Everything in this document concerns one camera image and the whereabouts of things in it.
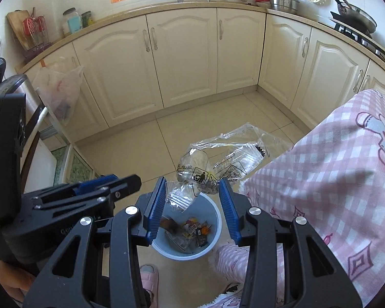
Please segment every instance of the hand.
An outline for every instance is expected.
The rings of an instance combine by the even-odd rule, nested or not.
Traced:
[[[30,273],[0,260],[0,284],[13,299],[23,302],[24,293],[36,278]]]

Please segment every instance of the jar with blue contents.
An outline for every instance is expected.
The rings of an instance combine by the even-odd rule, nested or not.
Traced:
[[[63,13],[63,19],[63,32],[65,37],[74,34],[83,28],[81,16],[77,13],[75,8],[67,9]]]

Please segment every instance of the kitchen floor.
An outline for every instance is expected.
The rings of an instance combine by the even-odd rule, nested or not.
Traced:
[[[255,91],[138,125],[86,145],[81,151],[102,174],[119,177],[137,174],[141,177],[140,191],[117,202],[117,213],[135,204],[140,194],[151,192],[158,177],[175,180],[178,161],[190,143],[229,132],[246,122],[292,144],[305,135]],[[223,213],[218,195],[211,197]],[[224,221],[219,242],[228,239]],[[152,247],[139,247],[138,251],[140,265],[155,264],[158,267],[158,306],[161,308],[196,308],[213,301],[229,283],[210,269],[208,255],[178,262],[161,256]],[[105,275],[108,275],[108,268],[108,253],[105,253]]]

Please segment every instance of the pink slipper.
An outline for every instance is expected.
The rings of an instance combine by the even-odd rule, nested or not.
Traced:
[[[158,269],[155,265],[143,265],[140,267],[140,274],[143,288],[152,293],[150,308],[157,308]]]

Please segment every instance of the frying pan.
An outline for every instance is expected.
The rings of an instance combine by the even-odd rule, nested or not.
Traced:
[[[350,4],[347,0],[344,0],[344,2],[341,2],[340,0],[335,1],[338,4],[338,11],[342,16],[361,22],[364,26],[366,26],[370,34],[375,32],[377,29],[377,23],[361,8]]]

